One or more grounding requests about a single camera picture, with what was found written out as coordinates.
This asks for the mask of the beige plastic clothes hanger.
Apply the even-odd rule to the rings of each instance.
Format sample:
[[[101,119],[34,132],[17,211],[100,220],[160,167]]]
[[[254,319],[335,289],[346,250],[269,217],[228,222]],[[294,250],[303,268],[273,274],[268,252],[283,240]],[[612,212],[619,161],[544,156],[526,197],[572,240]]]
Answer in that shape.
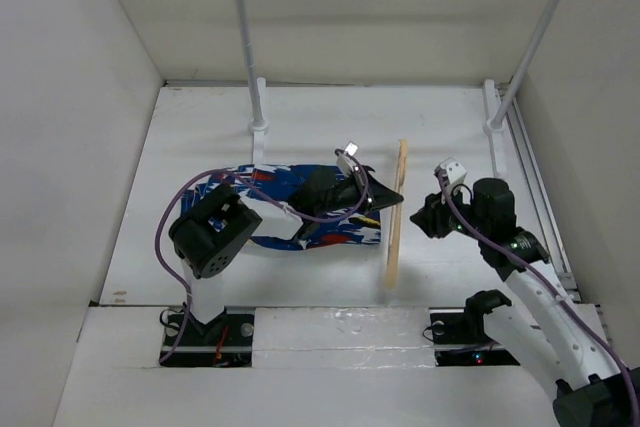
[[[395,191],[402,195],[407,170],[408,141],[399,141],[399,151],[395,177]],[[391,212],[391,222],[387,249],[387,262],[384,274],[384,287],[393,290],[397,284],[399,275],[399,251],[401,241],[402,204],[394,205]]]

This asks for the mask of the blue white red patterned trousers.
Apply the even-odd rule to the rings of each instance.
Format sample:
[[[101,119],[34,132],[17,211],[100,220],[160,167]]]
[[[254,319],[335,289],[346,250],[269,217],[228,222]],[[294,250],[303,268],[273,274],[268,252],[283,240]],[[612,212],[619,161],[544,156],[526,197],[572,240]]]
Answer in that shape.
[[[381,214],[378,212],[356,212],[339,222],[322,223],[306,238],[299,240],[295,234],[303,226],[303,220],[286,215],[239,180],[244,178],[274,201],[284,203],[320,167],[319,164],[245,164],[231,167],[229,170],[236,177],[217,173],[187,189],[180,199],[180,213],[188,212],[221,182],[225,182],[231,184],[243,202],[262,217],[262,223],[250,237],[251,245],[280,251],[302,251],[338,244],[378,245],[381,240]]]

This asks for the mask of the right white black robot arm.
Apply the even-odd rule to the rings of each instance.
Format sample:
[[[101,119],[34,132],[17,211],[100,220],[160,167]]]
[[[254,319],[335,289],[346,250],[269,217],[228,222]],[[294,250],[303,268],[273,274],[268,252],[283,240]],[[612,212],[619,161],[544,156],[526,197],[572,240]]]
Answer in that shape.
[[[435,177],[439,192],[426,197],[411,222],[431,239],[452,233],[475,239],[485,263],[536,322],[529,324],[501,291],[480,291],[465,302],[465,334],[504,347],[548,396],[558,425],[638,425],[638,369],[587,324],[545,248],[518,226],[509,185],[482,178],[465,199],[463,176],[438,170]]]

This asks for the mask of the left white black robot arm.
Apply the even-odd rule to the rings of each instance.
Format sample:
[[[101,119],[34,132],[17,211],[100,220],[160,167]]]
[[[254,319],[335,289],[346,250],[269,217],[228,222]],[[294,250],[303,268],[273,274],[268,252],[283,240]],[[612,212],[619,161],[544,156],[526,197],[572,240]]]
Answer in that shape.
[[[246,164],[187,188],[168,237],[190,288],[190,334],[205,344],[222,334],[217,278],[246,245],[299,252],[379,244],[381,211],[403,197],[372,172],[369,166]]]

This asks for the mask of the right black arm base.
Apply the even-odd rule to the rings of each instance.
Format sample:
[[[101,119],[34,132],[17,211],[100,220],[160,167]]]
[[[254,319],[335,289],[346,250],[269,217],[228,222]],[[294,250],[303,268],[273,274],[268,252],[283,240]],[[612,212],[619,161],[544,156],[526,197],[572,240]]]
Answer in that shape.
[[[461,307],[430,308],[422,335],[432,343],[439,368],[519,365],[504,347],[468,327]]]

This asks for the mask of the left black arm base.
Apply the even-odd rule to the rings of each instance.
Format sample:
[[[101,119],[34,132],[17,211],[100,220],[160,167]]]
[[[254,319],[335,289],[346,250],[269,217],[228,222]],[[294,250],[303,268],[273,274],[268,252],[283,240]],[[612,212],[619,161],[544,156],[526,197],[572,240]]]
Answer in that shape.
[[[178,339],[182,311],[159,316],[163,340],[159,364],[169,368],[244,368],[252,365],[254,309],[227,309],[209,324],[189,320]]]

